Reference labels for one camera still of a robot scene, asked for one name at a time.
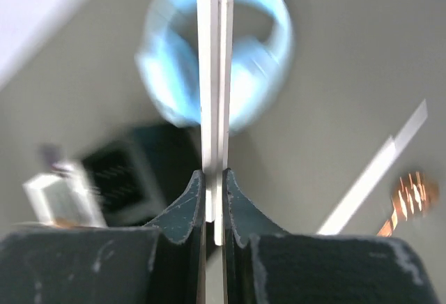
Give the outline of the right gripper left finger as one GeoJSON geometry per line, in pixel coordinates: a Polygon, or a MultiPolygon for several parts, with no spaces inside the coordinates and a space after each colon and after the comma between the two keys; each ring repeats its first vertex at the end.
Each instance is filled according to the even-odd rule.
{"type": "Polygon", "coordinates": [[[204,175],[147,225],[34,227],[1,242],[2,303],[194,303],[204,175]]]}

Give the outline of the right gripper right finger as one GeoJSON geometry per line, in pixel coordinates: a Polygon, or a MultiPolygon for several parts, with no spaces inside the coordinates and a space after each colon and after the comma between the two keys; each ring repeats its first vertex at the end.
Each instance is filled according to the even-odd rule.
{"type": "Polygon", "coordinates": [[[228,303],[438,303],[424,265],[397,238],[291,234],[223,174],[228,303]]]}

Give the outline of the white chopstick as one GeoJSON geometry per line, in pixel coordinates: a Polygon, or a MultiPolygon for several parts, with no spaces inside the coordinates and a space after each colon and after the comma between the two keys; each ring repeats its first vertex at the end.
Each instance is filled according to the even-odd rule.
{"type": "Polygon", "coordinates": [[[217,246],[224,244],[223,222],[223,171],[228,163],[229,104],[231,87],[231,58],[233,47],[234,0],[219,0],[219,77],[218,77],[218,121],[217,121],[217,169],[215,195],[215,233],[217,246]]]}
{"type": "Polygon", "coordinates": [[[389,136],[361,175],[319,227],[318,235],[337,235],[348,224],[428,118],[423,100],[395,136],[389,136]]]}
{"type": "Polygon", "coordinates": [[[197,0],[201,159],[206,175],[206,221],[215,220],[219,42],[218,0],[197,0]]]}

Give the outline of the black utensil container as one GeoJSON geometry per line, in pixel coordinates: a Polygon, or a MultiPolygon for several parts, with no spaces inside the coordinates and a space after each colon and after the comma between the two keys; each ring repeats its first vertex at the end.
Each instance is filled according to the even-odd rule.
{"type": "Polygon", "coordinates": [[[132,126],[80,160],[110,227],[149,222],[182,195],[201,167],[189,131],[168,123],[132,126]]]}

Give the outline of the white utensil container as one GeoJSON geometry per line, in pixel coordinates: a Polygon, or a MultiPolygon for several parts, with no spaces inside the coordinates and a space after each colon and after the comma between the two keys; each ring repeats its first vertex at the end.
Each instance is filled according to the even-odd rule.
{"type": "Polygon", "coordinates": [[[79,162],[61,161],[23,183],[37,220],[47,226],[106,227],[99,199],[79,162]]]}

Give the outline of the rainbow spoon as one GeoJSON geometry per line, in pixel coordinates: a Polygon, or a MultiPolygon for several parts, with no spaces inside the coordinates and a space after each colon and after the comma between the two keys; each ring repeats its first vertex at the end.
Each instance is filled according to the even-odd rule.
{"type": "Polygon", "coordinates": [[[62,152],[61,148],[55,144],[41,144],[39,154],[44,166],[51,172],[62,172],[62,152]]]}

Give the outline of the copper spoon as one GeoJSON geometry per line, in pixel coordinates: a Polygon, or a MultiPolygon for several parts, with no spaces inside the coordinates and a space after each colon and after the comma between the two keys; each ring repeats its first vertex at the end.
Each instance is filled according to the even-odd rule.
{"type": "Polygon", "coordinates": [[[377,235],[393,235],[397,225],[424,217],[439,201],[440,188],[424,172],[413,171],[399,178],[391,194],[392,212],[377,235]]]}

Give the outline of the light blue headphones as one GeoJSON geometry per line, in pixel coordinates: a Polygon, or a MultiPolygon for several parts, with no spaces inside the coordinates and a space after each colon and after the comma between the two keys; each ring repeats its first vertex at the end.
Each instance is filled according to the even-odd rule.
{"type": "Polygon", "coordinates": [[[293,53],[284,0],[152,0],[135,62],[160,115],[179,128],[224,115],[229,131],[251,124],[275,99],[293,53]],[[233,42],[233,6],[271,16],[266,40],[233,42]]]}

